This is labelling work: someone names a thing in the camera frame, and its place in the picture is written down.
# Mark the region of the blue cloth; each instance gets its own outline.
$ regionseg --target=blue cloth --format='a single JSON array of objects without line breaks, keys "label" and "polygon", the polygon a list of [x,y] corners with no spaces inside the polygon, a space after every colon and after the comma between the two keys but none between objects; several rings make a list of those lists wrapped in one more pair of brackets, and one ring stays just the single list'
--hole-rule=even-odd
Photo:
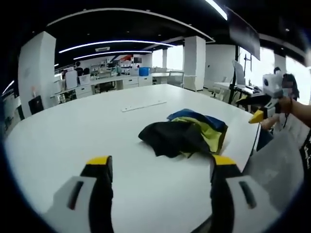
[{"label": "blue cloth", "polygon": [[226,130],[226,124],[223,121],[216,119],[214,117],[211,117],[211,116],[202,115],[202,114],[197,113],[191,109],[185,108],[185,109],[180,110],[176,113],[170,114],[167,117],[167,119],[173,120],[177,117],[191,117],[191,118],[197,119],[200,122],[204,122],[204,123],[208,124],[209,126],[212,127],[212,129],[214,129],[218,132],[223,132]]}]

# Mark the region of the black cloth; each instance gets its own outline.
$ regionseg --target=black cloth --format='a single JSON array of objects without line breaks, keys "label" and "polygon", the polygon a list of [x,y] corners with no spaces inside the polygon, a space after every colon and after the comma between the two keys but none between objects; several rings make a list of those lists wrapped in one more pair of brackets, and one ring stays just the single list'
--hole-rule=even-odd
[{"label": "black cloth", "polygon": [[174,158],[181,152],[211,155],[201,129],[190,122],[157,122],[145,127],[138,137],[150,145],[156,156]]}]

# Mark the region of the chair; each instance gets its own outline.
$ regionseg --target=chair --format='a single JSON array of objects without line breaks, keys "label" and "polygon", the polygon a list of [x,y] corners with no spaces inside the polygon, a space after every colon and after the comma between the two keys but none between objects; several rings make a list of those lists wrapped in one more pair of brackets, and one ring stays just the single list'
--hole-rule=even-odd
[{"label": "chair", "polygon": [[185,73],[183,71],[170,71],[167,83],[184,88],[184,75]]},{"label": "chair", "polygon": [[101,83],[101,84],[99,84],[100,93],[108,92],[110,90],[115,89],[115,85],[113,83],[114,82],[108,82],[108,83]]}]

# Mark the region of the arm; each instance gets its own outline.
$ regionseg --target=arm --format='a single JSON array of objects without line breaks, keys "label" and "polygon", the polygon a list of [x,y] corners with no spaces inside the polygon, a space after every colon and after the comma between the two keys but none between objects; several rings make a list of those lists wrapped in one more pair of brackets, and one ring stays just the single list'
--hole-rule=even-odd
[{"label": "arm", "polygon": [[295,100],[290,98],[281,98],[279,100],[281,105],[281,109],[285,113],[291,113],[303,123],[305,123],[308,127],[311,128],[311,106],[303,105]]},{"label": "arm", "polygon": [[275,114],[261,122],[261,127],[264,130],[269,130],[275,123],[279,122],[279,115]]}]

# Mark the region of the white pillar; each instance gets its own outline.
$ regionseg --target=white pillar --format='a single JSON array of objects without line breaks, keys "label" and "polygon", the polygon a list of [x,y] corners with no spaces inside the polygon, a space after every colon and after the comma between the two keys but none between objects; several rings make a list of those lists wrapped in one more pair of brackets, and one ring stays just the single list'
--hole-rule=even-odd
[{"label": "white pillar", "polygon": [[152,53],[141,56],[142,67],[152,67]]},{"label": "white pillar", "polygon": [[274,66],[281,69],[282,74],[286,73],[286,58],[274,53]]},{"label": "white pillar", "polygon": [[28,41],[20,50],[18,61],[18,90],[25,118],[31,116],[28,102],[33,98],[32,87],[40,95],[43,108],[53,106],[51,100],[54,82],[56,39],[42,32]]},{"label": "white pillar", "polygon": [[163,68],[167,68],[167,49],[166,49],[166,50],[163,50],[162,67],[163,67]]},{"label": "white pillar", "polygon": [[185,75],[195,75],[195,89],[203,90],[206,62],[206,42],[198,36],[185,38]]}]

